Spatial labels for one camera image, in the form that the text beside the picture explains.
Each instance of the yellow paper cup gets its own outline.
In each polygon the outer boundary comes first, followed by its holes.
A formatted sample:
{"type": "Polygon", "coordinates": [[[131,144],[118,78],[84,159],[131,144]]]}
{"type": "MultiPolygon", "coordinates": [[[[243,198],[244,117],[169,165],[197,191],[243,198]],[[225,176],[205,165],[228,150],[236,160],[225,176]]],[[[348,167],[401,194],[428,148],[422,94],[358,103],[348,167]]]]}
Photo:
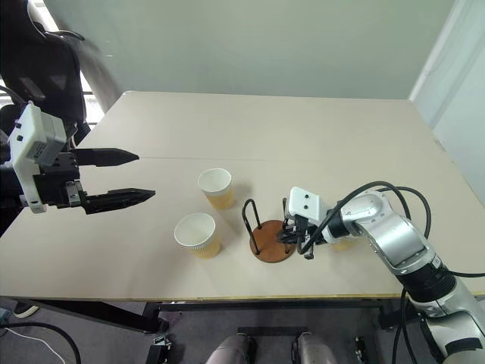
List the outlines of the yellow paper cup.
{"type": "Polygon", "coordinates": [[[229,171],[212,168],[201,173],[197,184],[216,209],[227,209],[234,204],[231,180],[229,171]]]}
{"type": "Polygon", "coordinates": [[[212,258],[219,253],[221,244],[215,233],[215,221],[209,214],[196,212],[187,215],[175,227],[175,240],[195,256],[212,258]]]}

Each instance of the black cable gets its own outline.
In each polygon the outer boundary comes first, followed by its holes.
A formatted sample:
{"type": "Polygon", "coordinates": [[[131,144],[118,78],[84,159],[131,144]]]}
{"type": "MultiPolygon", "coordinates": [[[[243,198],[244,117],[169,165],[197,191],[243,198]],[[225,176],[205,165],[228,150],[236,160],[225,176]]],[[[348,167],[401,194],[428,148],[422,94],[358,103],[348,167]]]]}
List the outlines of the black cable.
{"type": "Polygon", "coordinates": [[[413,364],[418,364],[416,360],[416,356],[412,351],[411,342],[409,341],[408,336],[408,328],[406,327],[406,309],[405,309],[405,301],[406,301],[406,289],[402,288],[401,292],[401,326],[402,326],[402,334],[404,336],[404,341],[406,342],[406,347],[408,348],[409,357],[413,364]]]}
{"type": "Polygon", "coordinates": [[[485,277],[485,273],[461,273],[459,271],[448,271],[448,273],[451,275],[455,275],[457,277],[465,277],[465,278],[485,277]]]}
{"type": "Polygon", "coordinates": [[[391,362],[392,364],[396,364],[396,358],[397,358],[397,346],[399,344],[399,338],[401,337],[401,330],[402,326],[399,325],[396,330],[396,335],[394,336],[394,344],[393,344],[393,361],[391,362]]]}
{"type": "Polygon", "coordinates": [[[325,229],[325,227],[328,225],[330,220],[336,216],[336,214],[339,213],[340,209],[347,204],[351,199],[356,197],[358,194],[368,190],[369,188],[376,187],[376,186],[386,186],[389,187],[399,198],[399,201],[401,201],[402,208],[404,209],[404,213],[406,215],[406,218],[411,220],[411,213],[409,212],[409,207],[408,204],[406,203],[406,200],[404,199],[404,196],[402,193],[399,192],[399,190],[393,185],[390,184],[389,182],[385,182],[383,180],[376,180],[375,182],[370,182],[368,184],[365,184],[364,186],[359,187],[357,190],[352,191],[349,193],[346,197],[344,197],[342,200],[340,200],[336,206],[332,209],[330,214],[328,214],[325,219],[321,222],[321,224],[317,227],[317,230],[311,235],[310,239],[308,242],[305,244],[304,247],[302,247],[302,241],[300,240],[296,244],[296,249],[298,250],[299,254],[305,254],[310,247],[313,245],[313,243],[316,241],[317,237],[320,236],[321,232],[325,229]]]}
{"type": "Polygon", "coordinates": [[[43,322],[22,322],[18,324],[2,324],[0,325],[0,328],[23,328],[26,326],[48,328],[49,330],[53,330],[60,334],[64,339],[66,339],[66,341],[69,343],[70,348],[73,350],[74,357],[76,358],[76,364],[81,364],[81,355],[79,354],[79,349],[77,348],[76,343],[74,343],[74,340],[67,334],[66,331],[58,328],[57,326],[45,324],[43,322]]]}
{"type": "MultiPolygon", "coordinates": [[[[415,194],[417,197],[419,197],[419,199],[422,201],[423,203],[423,206],[424,206],[424,211],[426,212],[426,227],[424,228],[424,237],[428,238],[430,236],[430,230],[431,230],[431,208],[430,208],[430,204],[428,203],[428,201],[426,200],[426,197],[424,197],[424,195],[415,190],[414,188],[411,188],[411,187],[404,187],[404,186],[396,186],[396,188],[398,190],[401,190],[401,191],[407,191],[407,192],[410,192],[410,193],[413,193],[415,194]]],[[[385,192],[385,191],[389,191],[390,188],[389,187],[386,187],[386,188],[381,188],[377,191],[379,192],[385,192]]]]}
{"type": "Polygon", "coordinates": [[[0,85],[0,89],[2,91],[5,91],[12,99],[13,102],[19,104],[19,105],[24,105],[26,104],[25,100],[22,99],[18,93],[16,93],[15,91],[13,91],[12,89],[9,89],[8,87],[5,87],[5,86],[2,86],[0,85]]]}

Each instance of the wall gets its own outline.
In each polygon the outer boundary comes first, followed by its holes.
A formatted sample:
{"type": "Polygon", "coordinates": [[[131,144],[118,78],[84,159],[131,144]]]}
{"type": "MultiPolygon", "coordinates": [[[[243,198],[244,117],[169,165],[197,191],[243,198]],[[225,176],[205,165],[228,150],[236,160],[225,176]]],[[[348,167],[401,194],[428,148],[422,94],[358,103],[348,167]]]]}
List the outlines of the wall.
{"type": "Polygon", "coordinates": [[[125,90],[404,99],[452,0],[45,0],[86,37],[107,108],[125,90]]]}
{"type": "Polygon", "coordinates": [[[459,0],[450,20],[411,100],[485,205],[485,2],[459,0]]]}

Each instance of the white table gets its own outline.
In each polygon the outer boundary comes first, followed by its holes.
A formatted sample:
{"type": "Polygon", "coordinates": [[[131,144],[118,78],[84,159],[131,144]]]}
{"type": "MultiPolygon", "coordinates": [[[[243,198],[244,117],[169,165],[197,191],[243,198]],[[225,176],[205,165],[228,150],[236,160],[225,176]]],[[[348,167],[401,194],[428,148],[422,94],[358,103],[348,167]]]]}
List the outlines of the white table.
{"type": "MultiPolygon", "coordinates": [[[[97,215],[81,208],[49,207],[41,215],[24,209],[0,239],[0,295],[396,297],[399,282],[366,243],[343,252],[318,246],[313,261],[294,254],[267,264],[251,254],[241,219],[249,197],[261,220],[281,219],[281,199],[292,186],[334,204],[372,180],[414,187],[428,198],[430,242],[449,268],[485,266],[479,230],[485,209],[408,101],[128,92],[81,147],[117,147],[140,156],[118,167],[82,167],[89,194],[138,187],[156,195],[97,215]],[[237,203],[231,209],[214,210],[197,188],[199,173],[213,167],[233,174],[237,203]],[[198,259],[176,244],[174,226],[190,212],[214,216],[224,245],[214,259],[198,259]]],[[[423,228],[421,203],[413,196],[408,201],[423,228]]],[[[485,279],[465,283],[485,293],[485,279]]]]}

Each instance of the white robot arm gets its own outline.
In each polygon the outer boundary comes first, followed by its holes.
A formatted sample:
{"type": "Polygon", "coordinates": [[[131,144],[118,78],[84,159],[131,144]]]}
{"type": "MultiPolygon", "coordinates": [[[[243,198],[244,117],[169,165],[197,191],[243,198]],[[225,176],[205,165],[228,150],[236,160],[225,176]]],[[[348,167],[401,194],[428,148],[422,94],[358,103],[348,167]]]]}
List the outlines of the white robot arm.
{"type": "Polygon", "coordinates": [[[478,301],[443,264],[427,238],[392,209],[382,192],[354,192],[329,209],[319,195],[293,187],[285,224],[288,220],[295,224],[286,227],[280,239],[297,243],[299,253],[312,259],[314,243],[338,243],[349,235],[367,237],[425,320],[428,343],[439,349],[437,359],[446,364],[485,362],[485,311],[478,301]]]}

